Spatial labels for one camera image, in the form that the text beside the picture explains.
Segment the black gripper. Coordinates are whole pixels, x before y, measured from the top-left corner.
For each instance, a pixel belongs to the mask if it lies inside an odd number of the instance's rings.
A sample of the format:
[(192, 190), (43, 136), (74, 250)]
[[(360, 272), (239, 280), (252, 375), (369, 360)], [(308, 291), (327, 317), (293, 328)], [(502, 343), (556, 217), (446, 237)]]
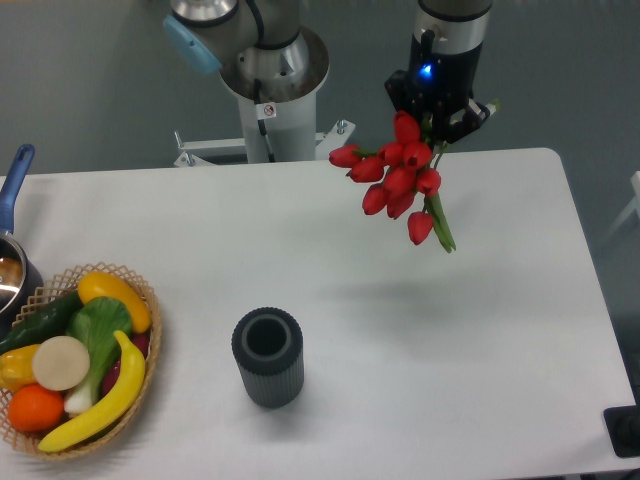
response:
[[(491, 117), (491, 104), (472, 99), (482, 44), (464, 52), (442, 53), (440, 38), (427, 29), (411, 44), (409, 70), (394, 71), (384, 82), (396, 112), (433, 114), (433, 144), (453, 144), (480, 129)], [(451, 116), (461, 111), (460, 120)]]

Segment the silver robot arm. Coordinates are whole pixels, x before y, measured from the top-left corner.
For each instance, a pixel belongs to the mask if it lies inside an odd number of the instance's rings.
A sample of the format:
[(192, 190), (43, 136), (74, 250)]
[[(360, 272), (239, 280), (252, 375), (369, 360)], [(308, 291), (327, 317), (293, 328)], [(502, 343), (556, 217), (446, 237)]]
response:
[[(475, 102), (472, 90), (491, 6), (418, 2), (408, 67), (385, 82), (396, 110), (430, 120), (436, 144), (457, 142), (494, 111)], [(240, 60), (249, 50), (285, 51), (302, 37), (296, 1), (174, 1), (163, 28), (196, 70), (236, 72), (251, 80), (256, 68)]]

